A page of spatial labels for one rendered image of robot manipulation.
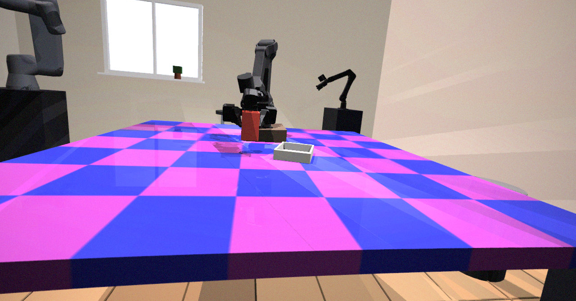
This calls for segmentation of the red square cup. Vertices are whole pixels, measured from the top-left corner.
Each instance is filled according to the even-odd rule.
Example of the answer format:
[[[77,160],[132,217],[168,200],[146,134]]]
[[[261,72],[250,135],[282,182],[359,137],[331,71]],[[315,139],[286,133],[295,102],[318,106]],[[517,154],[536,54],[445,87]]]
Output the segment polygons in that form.
[[[258,141],[260,114],[259,112],[242,111],[241,140]]]

